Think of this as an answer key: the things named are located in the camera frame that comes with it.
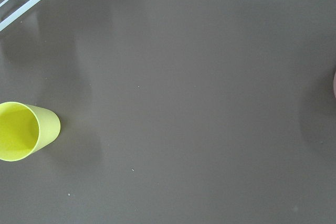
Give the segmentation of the small pink bowl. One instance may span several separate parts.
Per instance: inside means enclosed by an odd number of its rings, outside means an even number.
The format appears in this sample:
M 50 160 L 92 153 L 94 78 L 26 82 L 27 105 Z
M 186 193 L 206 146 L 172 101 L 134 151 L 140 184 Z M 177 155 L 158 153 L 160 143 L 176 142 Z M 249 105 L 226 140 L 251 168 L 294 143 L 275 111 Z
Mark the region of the small pink bowl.
M 333 94 L 334 94 L 334 97 L 336 98 L 336 72 L 334 73 L 334 77 L 333 77 Z

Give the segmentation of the yellow plastic cup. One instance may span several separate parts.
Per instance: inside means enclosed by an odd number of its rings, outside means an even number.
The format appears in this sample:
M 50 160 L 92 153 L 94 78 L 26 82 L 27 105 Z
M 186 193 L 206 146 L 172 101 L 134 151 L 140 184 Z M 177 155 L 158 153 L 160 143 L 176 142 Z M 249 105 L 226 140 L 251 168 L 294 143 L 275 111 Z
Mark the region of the yellow plastic cup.
M 19 102 L 1 104 L 1 160 L 15 162 L 53 142 L 60 119 L 49 109 Z

